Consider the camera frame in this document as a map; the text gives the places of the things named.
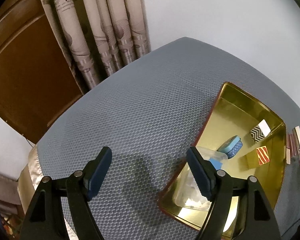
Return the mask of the red yellow striped wooden cube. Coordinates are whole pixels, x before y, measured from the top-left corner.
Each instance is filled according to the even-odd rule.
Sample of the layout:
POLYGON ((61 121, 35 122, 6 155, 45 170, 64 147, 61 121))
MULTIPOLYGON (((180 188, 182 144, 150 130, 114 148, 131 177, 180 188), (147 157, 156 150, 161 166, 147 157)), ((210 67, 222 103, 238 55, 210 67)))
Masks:
POLYGON ((249 169, 258 168, 270 162, 268 149, 266 146, 260 146, 245 155, 249 169))

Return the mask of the clear box with blue sponge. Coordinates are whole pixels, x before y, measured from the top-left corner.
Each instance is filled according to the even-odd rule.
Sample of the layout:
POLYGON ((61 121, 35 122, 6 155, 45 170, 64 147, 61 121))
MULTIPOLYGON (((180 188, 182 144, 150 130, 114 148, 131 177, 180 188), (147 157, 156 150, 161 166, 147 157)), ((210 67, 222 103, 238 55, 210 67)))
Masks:
MULTIPOLYGON (((220 170, 222 165, 228 160, 228 156, 222 152, 199 146, 196 146, 196 149, 204 160, 212 163, 216 170, 220 170)), ((173 194, 173 201, 179 207, 199 211, 208 211, 211 206, 211 202, 201 195, 187 163, 180 173, 180 179, 173 194)))

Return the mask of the beige satin tablecloth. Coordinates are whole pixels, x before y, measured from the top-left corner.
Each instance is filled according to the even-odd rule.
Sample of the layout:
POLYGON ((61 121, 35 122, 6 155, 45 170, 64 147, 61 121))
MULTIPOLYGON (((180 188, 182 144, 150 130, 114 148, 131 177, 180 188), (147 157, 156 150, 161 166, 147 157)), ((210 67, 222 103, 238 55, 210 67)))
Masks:
POLYGON ((43 172, 39 163, 38 148, 34 145, 29 152, 28 162, 18 178, 18 194, 24 213, 27 212, 34 192, 43 178, 43 172))

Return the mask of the blue small tin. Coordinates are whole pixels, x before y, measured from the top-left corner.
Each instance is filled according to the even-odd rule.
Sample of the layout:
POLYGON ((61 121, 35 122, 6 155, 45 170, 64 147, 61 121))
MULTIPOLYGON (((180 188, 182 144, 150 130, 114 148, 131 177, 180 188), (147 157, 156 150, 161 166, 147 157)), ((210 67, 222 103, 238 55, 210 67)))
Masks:
POLYGON ((217 151, 226 154, 228 159, 231 159, 239 152, 242 146, 243 143, 240 137, 235 135, 224 142, 217 151))

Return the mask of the black white zigzag block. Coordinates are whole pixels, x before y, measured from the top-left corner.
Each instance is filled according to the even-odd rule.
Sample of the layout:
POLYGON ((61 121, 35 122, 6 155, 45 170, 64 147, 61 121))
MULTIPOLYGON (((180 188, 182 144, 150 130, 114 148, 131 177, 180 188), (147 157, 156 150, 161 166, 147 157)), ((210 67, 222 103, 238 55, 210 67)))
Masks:
POLYGON ((250 130, 249 134, 254 142, 260 142, 266 138, 271 132, 269 125, 266 120, 262 120, 253 129, 250 130))

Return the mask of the brown wooden door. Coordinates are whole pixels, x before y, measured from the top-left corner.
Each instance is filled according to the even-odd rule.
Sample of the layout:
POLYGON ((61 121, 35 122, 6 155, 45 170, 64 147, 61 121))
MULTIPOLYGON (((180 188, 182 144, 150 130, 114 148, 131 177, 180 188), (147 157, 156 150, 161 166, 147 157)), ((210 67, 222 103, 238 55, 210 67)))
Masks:
POLYGON ((0 7, 0 117, 31 142, 83 96, 40 0, 0 7))

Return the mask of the grey honeycomb mesh mat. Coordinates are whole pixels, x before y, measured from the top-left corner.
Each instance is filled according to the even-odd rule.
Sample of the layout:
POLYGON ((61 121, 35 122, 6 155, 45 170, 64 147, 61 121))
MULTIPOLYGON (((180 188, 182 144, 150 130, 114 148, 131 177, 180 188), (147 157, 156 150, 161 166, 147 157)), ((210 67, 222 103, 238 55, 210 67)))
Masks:
POLYGON ((105 239, 194 239, 163 214, 159 193, 194 143, 223 83, 258 98, 288 128, 300 108, 273 81, 234 55, 183 37, 125 66, 64 112, 40 139, 42 173, 64 178, 113 152, 90 208, 105 239))

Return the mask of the beige patterned curtain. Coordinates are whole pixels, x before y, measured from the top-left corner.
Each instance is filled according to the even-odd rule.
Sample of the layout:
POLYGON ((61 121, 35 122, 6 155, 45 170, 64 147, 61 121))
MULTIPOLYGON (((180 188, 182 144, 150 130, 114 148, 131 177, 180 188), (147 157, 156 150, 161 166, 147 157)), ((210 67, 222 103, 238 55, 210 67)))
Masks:
POLYGON ((41 0, 80 90, 149 53, 141 0, 41 0))

